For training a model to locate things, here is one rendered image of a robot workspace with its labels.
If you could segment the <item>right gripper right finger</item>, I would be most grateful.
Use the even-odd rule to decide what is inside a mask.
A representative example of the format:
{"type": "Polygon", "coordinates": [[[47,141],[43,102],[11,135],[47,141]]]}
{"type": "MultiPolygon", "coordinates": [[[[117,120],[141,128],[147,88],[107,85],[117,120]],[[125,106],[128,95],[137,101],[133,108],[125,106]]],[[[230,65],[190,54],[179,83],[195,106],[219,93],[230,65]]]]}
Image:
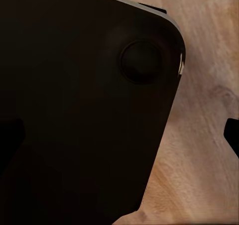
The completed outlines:
{"type": "Polygon", "coordinates": [[[239,157],[239,120],[233,118],[227,119],[224,137],[239,157]]]}

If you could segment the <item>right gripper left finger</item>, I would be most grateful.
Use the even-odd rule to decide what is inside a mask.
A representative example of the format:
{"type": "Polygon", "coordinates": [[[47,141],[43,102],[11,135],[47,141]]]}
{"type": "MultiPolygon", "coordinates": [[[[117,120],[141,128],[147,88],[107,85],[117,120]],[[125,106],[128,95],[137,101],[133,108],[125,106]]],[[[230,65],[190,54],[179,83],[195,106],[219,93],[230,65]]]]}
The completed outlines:
{"type": "Polygon", "coordinates": [[[0,177],[25,138],[21,119],[0,124],[0,177]]]}

